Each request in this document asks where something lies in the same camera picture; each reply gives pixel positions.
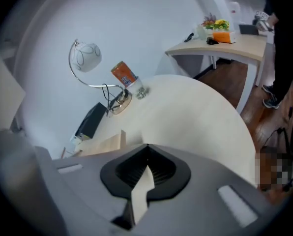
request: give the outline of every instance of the orange box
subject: orange box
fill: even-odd
[[[213,38],[217,42],[235,43],[236,35],[234,31],[216,31],[213,33]]]

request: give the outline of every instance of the black vent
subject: black vent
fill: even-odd
[[[116,167],[116,176],[134,188],[147,167],[145,151],[140,151]]]
[[[147,165],[155,184],[147,193],[147,201],[173,198],[190,179],[190,169],[184,161],[156,146],[142,145],[105,164],[101,180],[112,195],[130,200]]]
[[[150,148],[148,166],[153,174],[154,184],[160,185],[176,172],[176,165],[166,157]]]

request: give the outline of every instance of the wooden block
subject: wooden block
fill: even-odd
[[[0,56],[0,129],[9,129],[25,96]]]
[[[76,147],[76,153],[73,156],[95,155],[114,151],[126,146],[126,132],[121,130],[119,134],[112,136],[100,144],[96,144],[93,140],[86,140],[81,142]]]

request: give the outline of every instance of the yellow flower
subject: yellow flower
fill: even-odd
[[[215,23],[216,23],[217,25],[221,25],[221,24],[223,24],[223,23],[225,23],[225,22],[227,22],[225,19],[218,19],[218,20],[215,21]]]

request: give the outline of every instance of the desk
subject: desk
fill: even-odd
[[[235,108],[209,86],[178,75],[143,80],[149,95],[119,115],[104,116],[92,139],[126,132],[127,145],[168,146],[214,159],[255,184],[255,147]]]
[[[254,85],[257,67],[259,66],[256,86],[259,85],[264,68],[264,51],[266,47],[266,36],[243,35],[236,33],[236,43],[219,43],[208,45],[205,40],[195,39],[187,43],[178,44],[165,53],[174,55],[208,55],[211,56],[213,68],[216,68],[214,57],[234,59],[248,65],[245,86],[241,94],[236,110],[241,113],[251,89]]]

